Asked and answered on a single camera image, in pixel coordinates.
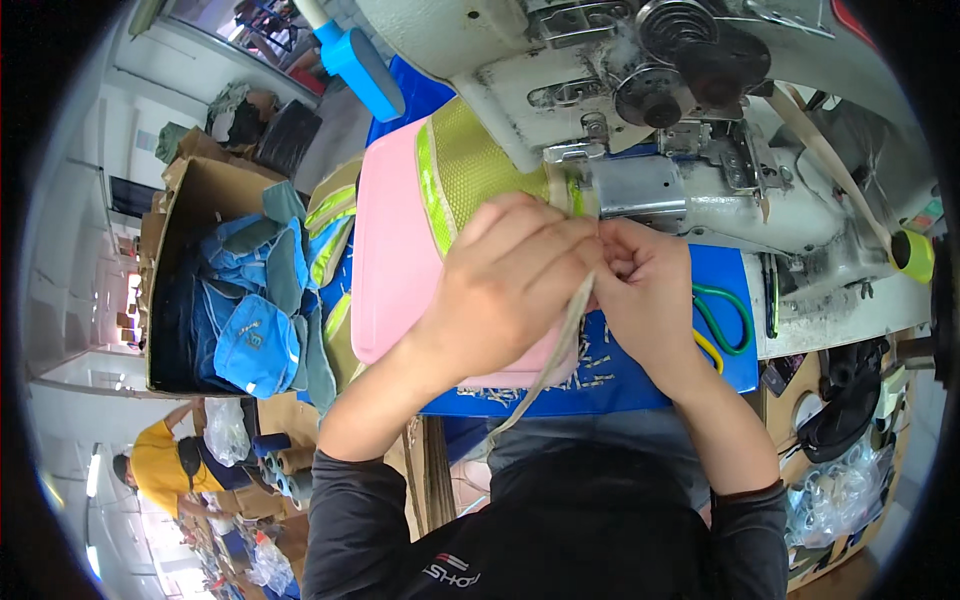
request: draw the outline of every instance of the black hair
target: black hair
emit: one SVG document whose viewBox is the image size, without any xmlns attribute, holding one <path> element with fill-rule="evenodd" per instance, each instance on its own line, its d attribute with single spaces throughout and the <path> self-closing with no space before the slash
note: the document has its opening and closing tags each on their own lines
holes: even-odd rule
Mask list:
<svg viewBox="0 0 960 600">
<path fill-rule="evenodd" d="M 136 490 L 136 486 L 131 486 L 127 483 L 127 462 L 130 460 L 130 457 L 126 454 L 117 454 L 113 457 L 113 473 L 117 476 L 117 479 L 120 480 L 120 483 L 123 483 L 130 487 L 131 490 Z"/>
</svg>

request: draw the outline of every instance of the printed logo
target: printed logo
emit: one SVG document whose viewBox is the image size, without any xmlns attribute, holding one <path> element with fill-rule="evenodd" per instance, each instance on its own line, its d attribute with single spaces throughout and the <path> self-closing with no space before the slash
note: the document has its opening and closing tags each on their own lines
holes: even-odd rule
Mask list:
<svg viewBox="0 0 960 600">
<path fill-rule="evenodd" d="M 263 344 L 263 337 L 257 333 L 251 333 L 247 336 L 247 346 L 250 346 L 254 350 L 259 350 L 260 346 Z"/>
<path fill-rule="evenodd" d="M 434 561 L 439 561 L 445 563 L 448 566 L 459 569 L 460 571 L 467 571 L 470 568 L 470 565 L 461 561 L 452 554 L 438 554 Z M 477 583 L 477 580 L 480 579 L 480 573 L 477 573 L 473 577 L 468 577 L 467 575 L 458 575 L 456 571 L 447 571 L 440 564 L 428 564 L 423 570 L 424 573 L 433 577 L 440 583 L 446 583 L 449 586 L 456 586 L 457 588 L 468 588 L 473 584 Z"/>
<path fill-rule="evenodd" d="M 461 560 L 458 559 L 457 557 L 453 556 L 452 554 L 446 554 L 446 553 L 438 554 L 437 557 L 436 557 L 436 560 L 437 560 L 437 561 L 444 561 L 445 563 L 449 563 L 450 565 L 456 566 L 457 568 L 459 568 L 459 569 L 462 570 L 462 571 L 466 571 L 467 569 L 470 568 L 470 565 L 469 565 L 469 564 L 464 563 L 463 561 L 461 561 Z"/>
</svg>

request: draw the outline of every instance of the yellow-green reflective strip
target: yellow-green reflective strip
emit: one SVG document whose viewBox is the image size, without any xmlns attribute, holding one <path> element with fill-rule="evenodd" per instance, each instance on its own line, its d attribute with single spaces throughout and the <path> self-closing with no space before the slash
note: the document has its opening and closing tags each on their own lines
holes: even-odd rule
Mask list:
<svg viewBox="0 0 960 600">
<path fill-rule="evenodd" d="M 330 266 L 330 262 L 333 259 L 333 253 L 340 247 L 340 242 L 343 240 L 344 236 L 349 235 L 350 225 L 353 223 L 352 219 L 344 219 L 343 223 L 337 223 L 337 219 L 343 217 L 348 217 L 356 214 L 356 207 L 351 208 L 350 210 L 345 210 L 344 212 L 337 215 L 337 218 L 334 219 L 335 225 L 330 225 L 328 227 L 336 227 L 338 230 L 334 232 L 330 239 L 326 241 L 321 250 L 317 253 L 317 257 L 314 258 L 313 264 L 310 265 L 310 275 L 313 276 L 313 280 L 317 282 L 317 285 L 323 285 L 326 278 L 326 269 Z"/>
<path fill-rule="evenodd" d="M 566 191 L 570 195 L 570 207 L 574 217 L 584 216 L 584 193 L 580 191 L 577 185 L 577 179 L 573 176 L 566 178 Z"/>
<path fill-rule="evenodd" d="M 433 160 L 430 155 L 430 137 L 426 124 L 417 132 L 417 171 L 420 174 L 420 192 L 423 196 L 423 207 L 426 218 L 433 230 L 433 238 L 437 244 L 440 256 L 446 256 L 452 244 L 450 231 L 446 227 L 446 213 L 437 181 L 433 174 Z"/>
<path fill-rule="evenodd" d="M 350 196 L 356 194 L 356 186 L 349 185 L 344 189 L 334 192 L 324 198 L 324 201 L 320 203 L 319 206 L 314 208 L 313 212 L 307 215 L 306 221 L 303 222 L 303 226 L 310 229 L 317 220 L 323 216 L 325 212 L 328 212 L 331 208 L 335 207 L 337 204 L 346 202 L 349 200 Z"/>
<path fill-rule="evenodd" d="M 340 219 L 341 217 L 346 217 L 348 215 L 355 215 L 356 213 L 357 213 L 357 207 L 351 206 L 350 208 L 348 208 L 347 210 L 344 210 L 343 212 L 338 212 L 337 214 L 332 215 L 329 219 L 326 220 L 326 223 L 324 223 L 323 227 L 310 231 L 310 239 L 313 239 L 319 236 L 321 233 L 324 232 L 326 228 L 330 227 L 330 224 L 335 222 L 337 219 Z"/>
<path fill-rule="evenodd" d="M 330 311 L 330 314 L 326 316 L 326 323 L 324 324 L 324 340 L 329 343 L 329 341 L 336 335 L 337 330 L 340 329 L 340 325 L 344 324 L 344 319 L 347 317 L 347 309 L 350 308 L 350 294 L 343 294 L 337 303 L 333 305 L 333 310 Z"/>
</svg>

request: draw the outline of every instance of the yellow shirt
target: yellow shirt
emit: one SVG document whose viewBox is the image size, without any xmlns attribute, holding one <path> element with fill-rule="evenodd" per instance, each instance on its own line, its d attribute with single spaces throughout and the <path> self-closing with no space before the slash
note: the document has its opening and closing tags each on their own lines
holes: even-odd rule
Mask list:
<svg viewBox="0 0 960 600">
<path fill-rule="evenodd" d="M 176 517 L 177 497 L 190 492 L 190 481 L 180 464 L 174 434 L 162 420 L 140 432 L 133 444 L 130 468 L 136 486 L 151 502 Z M 193 477 L 194 492 L 222 492 L 220 485 L 203 463 Z"/>
</svg>

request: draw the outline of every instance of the hand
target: hand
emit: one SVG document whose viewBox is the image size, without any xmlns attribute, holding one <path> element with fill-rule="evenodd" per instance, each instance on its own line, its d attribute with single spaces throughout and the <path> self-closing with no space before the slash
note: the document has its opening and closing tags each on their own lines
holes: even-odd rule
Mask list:
<svg viewBox="0 0 960 600">
<path fill-rule="evenodd" d="M 693 340 L 686 242 L 627 219 L 599 225 L 605 263 L 593 294 L 617 343 L 671 396 L 706 363 Z"/>
<path fill-rule="evenodd" d="M 596 228 L 522 192 L 482 204 L 447 253 L 410 341 L 450 385 L 514 363 L 602 262 Z"/>
</svg>

